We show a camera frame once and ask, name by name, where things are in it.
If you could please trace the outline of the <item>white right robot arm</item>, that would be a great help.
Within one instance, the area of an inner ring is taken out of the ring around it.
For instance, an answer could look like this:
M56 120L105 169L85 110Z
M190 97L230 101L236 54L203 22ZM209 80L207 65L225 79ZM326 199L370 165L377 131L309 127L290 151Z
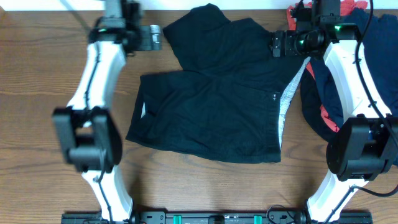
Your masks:
M363 35L355 24L327 24L313 30L279 30L270 47L275 57L321 56L335 82L343 125L326 149L328 172L294 223L371 223L366 213L345 213L361 190L378 197L368 182L390 170L397 155L397 118L381 99L364 58Z

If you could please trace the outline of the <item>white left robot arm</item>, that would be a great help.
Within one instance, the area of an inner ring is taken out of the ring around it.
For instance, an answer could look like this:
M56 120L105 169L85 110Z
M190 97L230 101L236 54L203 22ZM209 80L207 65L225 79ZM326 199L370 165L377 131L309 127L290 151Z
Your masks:
M161 28L135 30L95 26L79 86L52 119L63 158L92 188L100 212L65 213L62 223L140 223L124 185L119 163L123 143L110 109L119 74L129 53L161 49Z

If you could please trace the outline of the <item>black shorts white waistband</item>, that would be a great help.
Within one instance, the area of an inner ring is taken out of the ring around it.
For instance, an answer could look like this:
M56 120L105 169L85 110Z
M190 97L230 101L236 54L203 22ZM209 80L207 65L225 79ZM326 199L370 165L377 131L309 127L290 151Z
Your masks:
M126 139L214 161L279 162L308 57L274 57L271 32L251 18L231 21L213 4L163 33L181 70L140 77Z

